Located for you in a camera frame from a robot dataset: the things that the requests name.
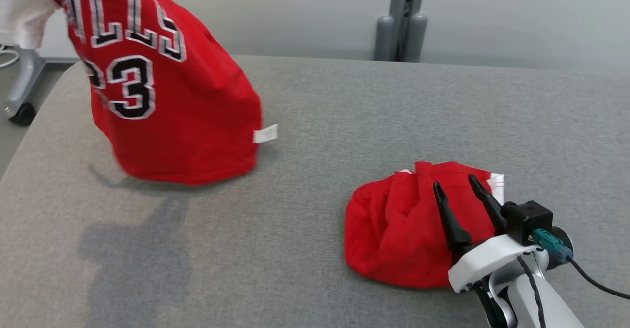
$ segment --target bulls jersey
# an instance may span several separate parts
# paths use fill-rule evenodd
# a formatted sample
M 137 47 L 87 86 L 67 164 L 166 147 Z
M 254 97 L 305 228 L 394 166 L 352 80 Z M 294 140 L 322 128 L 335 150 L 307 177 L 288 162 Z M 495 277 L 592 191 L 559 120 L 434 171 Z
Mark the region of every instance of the bulls jersey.
M 61 0 L 92 85 L 94 122 L 126 173 L 201 185 L 254 168 L 259 97 L 171 0 Z
M 345 257 L 367 278 L 412 288 L 450 286 L 453 253 L 447 245 L 434 184 L 447 194 L 455 218 L 481 243 L 495 227 L 470 186 L 472 174 L 504 203 L 504 176 L 457 162 L 416 162 L 415 172 L 391 177 L 356 190 L 346 210 Z

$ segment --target black and white lettering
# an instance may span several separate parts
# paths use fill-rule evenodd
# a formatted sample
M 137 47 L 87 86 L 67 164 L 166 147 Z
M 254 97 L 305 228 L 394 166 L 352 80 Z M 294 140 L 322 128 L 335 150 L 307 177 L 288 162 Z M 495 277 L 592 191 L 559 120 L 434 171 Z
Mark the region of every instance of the black and white lettering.
M 122 83 L 124 99 L 129 101 L 110 101 L 110 109 L 122 119 L 146 119 L 155 110 L 155 90 L 153 89 L 153 63 L 144 56 L 126 56 L 115 59 L 107 69 L 110 84 Z
M 87 59 L 83 59 L 82 61 L 87 69 L 90 84 L 92 84 L 95 88 L 104 89 L 106 81 L 103 76 L 103 71 L 92 61 Z
M 85 43 L 85 30 L 83 28 L 83 12 L 81 0 L 63 0 L 65 2 L 65 17 L 68 26 L 74 26 L 74 34 Z
M 166 16 L 166 12 L 157 0 L 153 0 L 157 8 L 157 20 L 160 27 L 167 32 L 173 33 L 173 39 L 160 35 L 159 37 L 159 52 L 160 54 L 174 59 L 178 62 L 186 61 L 186 43 L 184 42 L 184 36 L 180 29 L 175 24 L 175 21 Z
M 105 30 L 103 0 L 90 0 L 92 14 L 92 47 L 99 48 L 122 41 L 122 24 L 109 23 Z
M 144 29 L 144 34 L 142 34 L 142 0 L 127 0 L 127 6 L 126 38 L 151 48 L 157 48 L 158 34 L 156 32 Z
M 98 96 L 101 98 L 103 105 L 107 105 L 107 97 L 102 92 L 102 90 L 105 89 L 106 85 L 103 71 L 101 70 L 101 68 L 98 68 L 95 63 L 88 59 L 83 58 L 82 61 L 83 64 L 85 64 L 86 72 L 88 73 L 88 77 L 90 78 L 90 84 L 92 84 L 95 88 L 94 92 L 96 92 L 96 94 L 98 94 Z

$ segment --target black cable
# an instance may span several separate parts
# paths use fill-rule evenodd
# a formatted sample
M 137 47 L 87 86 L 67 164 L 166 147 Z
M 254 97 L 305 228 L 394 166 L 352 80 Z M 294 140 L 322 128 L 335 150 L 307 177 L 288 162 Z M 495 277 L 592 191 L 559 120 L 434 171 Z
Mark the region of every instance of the black cable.
M 589 275 L 587 275 L 584 272 L 584 270 L 582 270 L 582 268 L 580 268 L 578 263 L 576 263 L 573 260 L 573 258 L 571 258 L 570 256 L 567 256 L 567 260 L 569 261 L 569 263 L 573 264 L 573 266 L 575 267 L 576 270 L 578 270 L 578 272 L 581 274 L 581 276 L 583 276 L 585 279 L 587 279 L 587 281 L 589 281 L 589 283 L 593 284 L 599 290 L 602 290 L 604 292 L 608 292 L 608 294 L 615 295 L 617 297 L 630 299 L 630 295 L 629 294 L 624 294 L 623 292 L 619 292 L 619 291 L 615 291 L 613 289 L 607 288 L 606 286 L 604 286 L 604 285 L 598 283 L 597 281 L 593 280 Z
M 529 270 L 529 266 L 523 260 L 523 258 L 518 257 L 518 262 L 520 266 L 523 267 L 527 278 L 529 278 L 529 285 L 532 286 L 532 290 L 534 291 L 534 299 L 536 300 L 536 305 L 538 306 L 538 321 L 540 321 L 540 328 L 547 328 L 547 324 L 545 323 L 545 313 L 542 309 L 542 301 L 540 300 L 540 292 L 538 292 L 538 286 L 536 286 L 536 281 L 534 280 L 534 275 L 532 275 L 531 270 Z

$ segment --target white clothing tag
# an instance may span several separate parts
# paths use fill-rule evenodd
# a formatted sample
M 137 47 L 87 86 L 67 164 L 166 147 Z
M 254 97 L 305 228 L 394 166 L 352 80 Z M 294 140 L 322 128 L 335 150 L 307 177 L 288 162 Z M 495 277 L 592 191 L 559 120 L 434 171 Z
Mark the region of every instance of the white clothing tag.
M 254 131 L 254 143 L 265 143 L 278 138 L 278 124 L 269 126 L 266 129 Z

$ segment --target caster wheel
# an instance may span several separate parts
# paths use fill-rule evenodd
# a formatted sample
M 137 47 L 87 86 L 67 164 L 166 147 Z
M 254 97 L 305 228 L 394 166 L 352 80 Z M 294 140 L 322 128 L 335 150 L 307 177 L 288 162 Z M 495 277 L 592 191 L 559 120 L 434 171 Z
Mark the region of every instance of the caster wheel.
M 19 126 L 29 126 L 35 119 L 36 114 L 33 104 L 23 103 L 14 117 L 9 120 Z

